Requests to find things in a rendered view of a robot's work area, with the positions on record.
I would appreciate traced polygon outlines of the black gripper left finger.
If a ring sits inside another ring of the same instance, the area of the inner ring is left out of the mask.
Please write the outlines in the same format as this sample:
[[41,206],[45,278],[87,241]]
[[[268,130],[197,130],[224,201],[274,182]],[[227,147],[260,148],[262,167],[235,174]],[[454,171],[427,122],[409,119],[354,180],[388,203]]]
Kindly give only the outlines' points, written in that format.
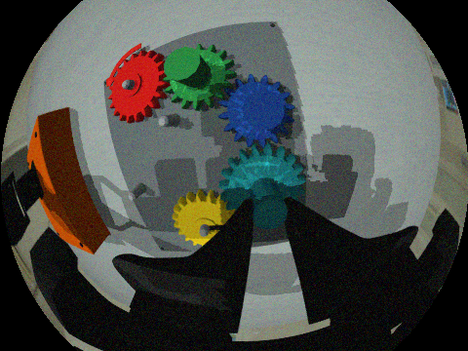
[[117,254],[113,266],[134,290],[217,308],[228,332],[238,334],[253,250],[254,200],[242,206],[207,245],[187,257]]

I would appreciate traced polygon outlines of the teal gear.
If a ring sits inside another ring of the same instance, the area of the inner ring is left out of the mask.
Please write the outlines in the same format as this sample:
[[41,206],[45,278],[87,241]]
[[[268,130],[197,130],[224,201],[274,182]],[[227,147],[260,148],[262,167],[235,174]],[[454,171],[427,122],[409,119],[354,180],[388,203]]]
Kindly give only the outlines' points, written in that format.
[[238,210],[246,199],[253,199],[253,222],[261,229],[274,229],[282,225],[288,217],[285,198],[304,195],[305,176],[300,164],[294,164],[296,156],[290,153],[285,157],[285,148],[277,148],[273,153],[272,144],[266,143],[264,151],[258,151],[257,145],[251,145],[253,155],[245,149],[239,149],[242,161],[230,157],[231,169],[222,169],[226,179],[218,187],[225,190],[221,200],[227,202],[226,210]]

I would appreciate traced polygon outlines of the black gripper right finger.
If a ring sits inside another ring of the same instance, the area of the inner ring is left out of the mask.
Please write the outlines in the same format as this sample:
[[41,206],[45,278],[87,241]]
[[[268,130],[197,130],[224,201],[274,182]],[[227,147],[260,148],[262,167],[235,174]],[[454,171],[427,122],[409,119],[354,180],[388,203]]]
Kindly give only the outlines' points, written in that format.
[[362,238],[293,198],[284,202],[286,234],[309,324],[327,320],[373,269],[409,247],[418,231],[411,225],[382,237]]

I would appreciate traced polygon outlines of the red curved arrow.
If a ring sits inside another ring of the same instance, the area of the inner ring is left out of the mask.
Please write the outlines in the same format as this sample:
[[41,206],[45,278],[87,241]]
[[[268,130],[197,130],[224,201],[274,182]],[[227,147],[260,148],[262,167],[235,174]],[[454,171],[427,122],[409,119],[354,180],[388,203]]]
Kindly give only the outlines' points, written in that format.
[[106,79],[106,87],[112,86],[112,83],[113,83],[112,78],[114,77],[114,74],[116,74],[117,67],[120,66],[122,62],[124,62],[124,59],[127,59],[129,57],[129,55],[133,54],[136,50],[140,50],[140,48],[141,48],[141,43],[137,44],[137,46],[133,47],[131,50],[126,52],[121,57],[120,61],[117,62],[117,65],[114,66],[114,69],[113,69],[112,73],[110,73],[110,77],[108,79]]

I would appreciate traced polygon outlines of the green gear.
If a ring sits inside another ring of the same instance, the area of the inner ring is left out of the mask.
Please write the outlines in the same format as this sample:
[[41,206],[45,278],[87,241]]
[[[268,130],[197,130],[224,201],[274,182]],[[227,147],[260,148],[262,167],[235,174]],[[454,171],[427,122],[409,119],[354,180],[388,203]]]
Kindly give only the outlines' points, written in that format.
[[[225,59],[225,50],[215,54],[212,44],[204,51],[202,44],[196,50],[190,47],[178,48],[168,55],[164,62],[164,82],[171,83],[165,93],[175,94],[172,102],[183,99],[182,109],[187,109],[194,101],[194,109],[200,110],[202,102],[214,108],[214,97],[225,100],[222,89],[234,89],[226,78],[235,78],[237,73],[230,69],[234,59]],[[223,60],[223,61],[222,61]]]

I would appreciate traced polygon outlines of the red gear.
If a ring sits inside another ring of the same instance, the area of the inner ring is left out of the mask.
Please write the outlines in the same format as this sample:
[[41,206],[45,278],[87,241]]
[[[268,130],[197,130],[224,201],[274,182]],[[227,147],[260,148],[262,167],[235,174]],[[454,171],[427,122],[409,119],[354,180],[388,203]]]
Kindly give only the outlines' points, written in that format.
[[[139,55],[132,54],[132,58],[124,59],[124,66],[117,67],[118,74],[113,77],[113,86],[109,100],[112,98],[110,108],[114,110],[113,116],[120,116],[120,121],[133,124],[141,122],[143,117],[152,116],[152,108],[161,108],[157,98],[166,98],[163,89],[171,86],[164,82],[167,77],[164,73],[164,56],[156,55],[155,51],[140,51]],[[126,79],[133,79],[132,90],[122,89]]]

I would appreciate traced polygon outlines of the yellow gear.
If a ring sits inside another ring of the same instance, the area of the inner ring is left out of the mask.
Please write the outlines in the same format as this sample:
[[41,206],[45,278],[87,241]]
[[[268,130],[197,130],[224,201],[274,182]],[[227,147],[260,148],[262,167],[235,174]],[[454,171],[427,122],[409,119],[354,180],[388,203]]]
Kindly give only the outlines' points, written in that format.
[[[204,196],[202,190],[196,192],[188,191],[186,194],[186,199],[183,196],[180,196],[178,204],[175,204],[173,207],[172,219],[175,219],[175,227],[180,227],[178,234],[186,235],[186,242],[188,239],[194,241],[194,246],[196,243],[198,245],[207,245],[207,242],[210,241],[215,236],[215,233],[234,214],[234,210],[227,210],[226,204],[221,200],[221,195],[218,198],[215,198],[214,191],[211,190],[208,192],[207,196]],[[199,227],[207,223],[210,226],[211,231],[208,233],[207,237],[202,237],[200,235]]]

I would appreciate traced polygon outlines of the blue gear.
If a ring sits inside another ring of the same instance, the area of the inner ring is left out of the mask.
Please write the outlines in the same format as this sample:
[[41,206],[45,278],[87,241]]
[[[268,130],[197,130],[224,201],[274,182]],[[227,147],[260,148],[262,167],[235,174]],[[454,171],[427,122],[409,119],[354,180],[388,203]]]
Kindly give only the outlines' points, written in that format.
[[242,140],[246,137],[250,147],[254,140],[262,148],[270,137],[273,143],[278,143],[276,134],[288,134],[285,122],[295,122],[292,116],[288,116],[288,110],[293,110],[295,105],[286,104],[285,100],[290,93],[281,94],[281,82],[268,85],[268,75],[264,75],[260,82],[256,82],[250,74],[246,85],[239,79],[235,79],[237,91],[225,89],[229,101],[222,100],[218,104],[226,106],[227,112],[219,113],[218,118],[229,118],[230,124],[225,126],[224,132],[237,130],[234,140]]

